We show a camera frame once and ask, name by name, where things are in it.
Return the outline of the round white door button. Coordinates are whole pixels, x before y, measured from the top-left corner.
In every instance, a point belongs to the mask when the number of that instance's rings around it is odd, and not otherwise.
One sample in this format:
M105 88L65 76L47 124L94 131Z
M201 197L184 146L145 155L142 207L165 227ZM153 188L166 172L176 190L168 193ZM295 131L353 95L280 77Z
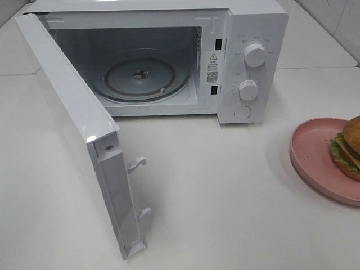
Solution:
M248 119L251 116L251 108L248 106L240 106L234 111L234 117L238 119Z

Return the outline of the white microwave door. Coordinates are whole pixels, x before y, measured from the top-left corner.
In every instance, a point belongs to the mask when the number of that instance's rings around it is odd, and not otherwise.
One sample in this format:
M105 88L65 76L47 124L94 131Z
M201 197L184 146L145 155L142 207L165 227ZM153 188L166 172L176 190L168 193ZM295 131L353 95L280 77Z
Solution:
M83 177L102 194L123 259L145 248L152 211L136 211L119 126L34 14L15 19L61 137Z

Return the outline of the white microwave knob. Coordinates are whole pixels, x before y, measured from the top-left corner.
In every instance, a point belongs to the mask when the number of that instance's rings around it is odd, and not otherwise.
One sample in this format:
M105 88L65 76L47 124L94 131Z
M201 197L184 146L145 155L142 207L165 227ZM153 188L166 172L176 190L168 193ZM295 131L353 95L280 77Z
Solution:
M257 68L266 61L267 49L263 43L251 43L244 49L244 61L251 68Z
M254 80L245 80L237 87L240 98L245 101L250 101L257 98L259 94L259 86Z

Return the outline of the pink plate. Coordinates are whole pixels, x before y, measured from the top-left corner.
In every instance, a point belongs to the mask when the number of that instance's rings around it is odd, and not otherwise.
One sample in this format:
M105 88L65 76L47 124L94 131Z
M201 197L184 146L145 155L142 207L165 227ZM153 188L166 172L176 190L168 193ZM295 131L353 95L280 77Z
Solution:
M359 207L359 181L345 175L332 157L330 140L348 121L315 118L301 123L291 135L289 153L298 175L319 193Z

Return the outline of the burger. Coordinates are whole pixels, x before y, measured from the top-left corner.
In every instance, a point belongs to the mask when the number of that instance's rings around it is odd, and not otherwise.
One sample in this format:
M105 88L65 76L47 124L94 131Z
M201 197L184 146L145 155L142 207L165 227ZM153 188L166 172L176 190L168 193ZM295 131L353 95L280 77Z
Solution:
M330 140L332 159L348 177L359 181L359 116L351 119Z

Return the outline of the glass microwave turntable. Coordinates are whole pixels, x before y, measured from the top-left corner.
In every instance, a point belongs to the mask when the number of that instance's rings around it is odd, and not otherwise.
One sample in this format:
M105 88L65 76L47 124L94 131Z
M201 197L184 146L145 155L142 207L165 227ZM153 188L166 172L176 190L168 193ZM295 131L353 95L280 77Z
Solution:
M144 103L164 99L188 82L189 64L172 53L137 48L102 57L89 75L92 89L116 102Z

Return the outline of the white microwave oven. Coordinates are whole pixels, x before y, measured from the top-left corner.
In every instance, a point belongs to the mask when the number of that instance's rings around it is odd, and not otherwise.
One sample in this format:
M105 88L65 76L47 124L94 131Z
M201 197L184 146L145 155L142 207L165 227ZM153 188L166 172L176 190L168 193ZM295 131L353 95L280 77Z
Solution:
M276 1L35 1L22 15L34 14L113 117L216 115L222 124L255 123L264 118L288 14ZM263 43L266 61L250 67L244 49ZM189 64L187 84L164 99L125 103L92 89L89 75L102 57L126 50L154 48ZM245 101L237 87L259 86ZM248 119L234 117L240 106Z

